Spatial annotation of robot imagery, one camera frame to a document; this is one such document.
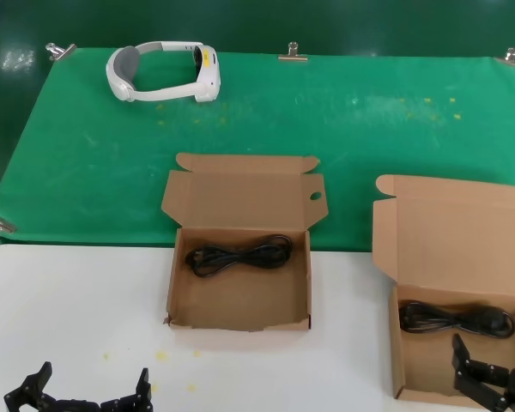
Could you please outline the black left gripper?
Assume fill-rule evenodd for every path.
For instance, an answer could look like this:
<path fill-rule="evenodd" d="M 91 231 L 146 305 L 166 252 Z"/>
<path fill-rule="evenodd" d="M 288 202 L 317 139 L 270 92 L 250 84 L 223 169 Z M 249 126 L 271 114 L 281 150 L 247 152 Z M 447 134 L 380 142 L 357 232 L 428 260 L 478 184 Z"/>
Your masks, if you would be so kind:
<path fill-rule="evenodd" d="M 52 364 L 46 361 L 40 370 L 27 375 L 22 384 L 7 393 L 3 399 L 9 412 L 20 412 L 21 406 L 28 405 L 38 411 L 53 412 L 153 412 L 151 384 L 148 369 L 143 368 L 137 381 L 135 393 L 99 404 L 87 400 L 56 400 L 44 393 L 44 388 L 52 375 Z"/>

